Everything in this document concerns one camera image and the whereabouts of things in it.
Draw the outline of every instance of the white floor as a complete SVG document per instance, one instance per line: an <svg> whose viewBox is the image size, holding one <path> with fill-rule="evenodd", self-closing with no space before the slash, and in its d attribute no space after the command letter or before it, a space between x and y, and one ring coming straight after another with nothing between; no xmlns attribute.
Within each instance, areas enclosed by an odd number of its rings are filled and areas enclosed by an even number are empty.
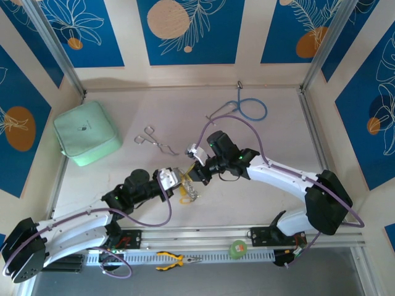
<svg viewBox="0 0 395 296"><path fill-rule="evenodd" d="M251 122L264 143L267 157L305 171L319 173L320 167L309 130L295 89L244 89L242 98L255 97L264 101L268 116L260 122ZM157 168L180 167L187 169L192 160L184 151L196 142L206 114L211 114L222 104L237 99L235 89L168 89L130 92L92 92L87 101L102 102L114 118L124 138L123 147L108 157L88 166L78 167L69 162L60 190L55 216L100 199L135 169L142 168L150 174ZM250 116L260 117L263 108L248 102L243 110ZM180 155L161 154L149 143L137 145L134 138L143 133L144 127L155 127L156 138L171 145ZM207 129L202 147L213 154L206 143L216 130L229 134L240 149L258 150L252 131L232 119L222 119L217 126ZM216 176L204 187L196 187L202 197L190 205L179 203L178 191L171 198L173 217L167 226L221 226L269 223L278 212L301 206L297 198L269 186L240 179L223 182ZM167 206L159 198L150 200L131 215L146 223L160 223L167 217ZM132 226L121 221L121 226Z"/></svg>

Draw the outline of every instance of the yellow handle pliers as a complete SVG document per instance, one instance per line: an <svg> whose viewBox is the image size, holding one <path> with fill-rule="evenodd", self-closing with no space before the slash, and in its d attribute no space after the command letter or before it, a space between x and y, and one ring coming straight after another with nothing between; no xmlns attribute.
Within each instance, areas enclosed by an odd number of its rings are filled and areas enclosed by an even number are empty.
<svg viewBox="0 0 395 296"><path fill-rule="evenodd" d="M175 262L175 263L173 263L173 264L171 264L169 266L166 266L166 267L158 266L156 268L156 270L159 270L159 271L168 271L169 269L172 269L172 268L177 267L177 266L182 267L186 263L197 263L197 262L201 262L202 261L198 257L188 257L188 258L186 258L184 255L174 255L174 254L169 253L169 252L157 252L156 255L158 255L158 256L169 256L169 257L172 257L172 258L177 260L177 262Z"/></svg>

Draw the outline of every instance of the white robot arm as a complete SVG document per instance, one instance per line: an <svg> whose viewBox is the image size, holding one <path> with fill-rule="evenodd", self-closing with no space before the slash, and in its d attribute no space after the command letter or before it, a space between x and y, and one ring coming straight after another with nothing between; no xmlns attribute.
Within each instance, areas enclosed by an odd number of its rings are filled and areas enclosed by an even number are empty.
<svg viewBox="0 0 395 296"><path fill-rule="evenodd" d="M338 178L330 171L318 175L306 173L264 159L257 151L239 150L222 131L210 135L207 141L214 157L197 145L190 146L186 152L197 159L188 172L192 181L208 185L214 174L229 171L237 177L271 184L305 203L298 211L281 212L268 227L268 239L279 245L295 233L310 229L333 235L342 223L347 209L317 184L324 184L352 206ZM168 201L172 190L180 184L181 173L177 169L157 170L152 180L146 171L135 170L123 184L88 207L37 224L31 218L22 220L1 247L6 275L11 275L14 283L23 282L62 257L88 248L114 245L121 233L117 220L124 217L132 220L128 215L135 206L156 196Z"/></svg>

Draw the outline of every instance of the yellow object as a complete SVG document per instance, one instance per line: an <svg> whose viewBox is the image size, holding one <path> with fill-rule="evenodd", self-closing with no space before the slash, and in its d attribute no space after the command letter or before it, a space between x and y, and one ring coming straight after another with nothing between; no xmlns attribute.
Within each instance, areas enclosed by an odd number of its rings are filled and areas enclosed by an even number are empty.
<svg viewBox="0 0 395 296"><path fill-rule="evenodd" d="M166 267L158 266L156 268L156 270L158 270L158 271L167 271L167 270L172 269L172 268L177 267L177 266L182 267L182 266L184 266L184 263L196 263L196 262L200 262L201 261L200 258L185 258L184 255L174 255L174 254L169 253L169 252L157 252L156 255L158 255L158 256L169 256L169 257L177 260L176 263L173 263L173 264L171 264L169 266L166 266Z"/></svg>
<svg viewBox="0 0 395 296"><path fill-rule="evenodd" d="M186 180L192 182L192 179L191 179L191 177L188 176L188 173L193 169L193 166L194 166L194 164L191 165L190 168L188 168L188 171L186 171L186 173L183 176L181 176L180 204L182 204L182 205L189 205L193 202L193 199L188 195L188 191L184 187L184 183Z"/></svg>
<svg viewBox="0 0 395 296"><path fill-rule="evenodd" d="M171 264L169 266L166 266L166 267L158 266L156 268L156 270L167 271L167 270L172 269L174 267L177 267L177 266L182 267L184 265L184 263L183 263L184 255L177 256L177 255L174 255L174 254L169 253L169 252L157 252L156 255L158 255L158 256L169 256L169 257L172 257L172 258L178 260L176 263L173 263L173 264Z"/></svg>

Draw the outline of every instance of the green pouch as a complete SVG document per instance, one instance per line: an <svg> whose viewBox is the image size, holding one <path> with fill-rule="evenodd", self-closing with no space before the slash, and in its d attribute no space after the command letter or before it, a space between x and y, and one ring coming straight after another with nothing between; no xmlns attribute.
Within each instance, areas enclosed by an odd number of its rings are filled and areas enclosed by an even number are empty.
<svg viewBox="0 0 395 296"><path fill-rule="evenodd" d="M117 127L96 101L59 115L54 126L62 153L80 167L113 153L122 145Z"/></svg>

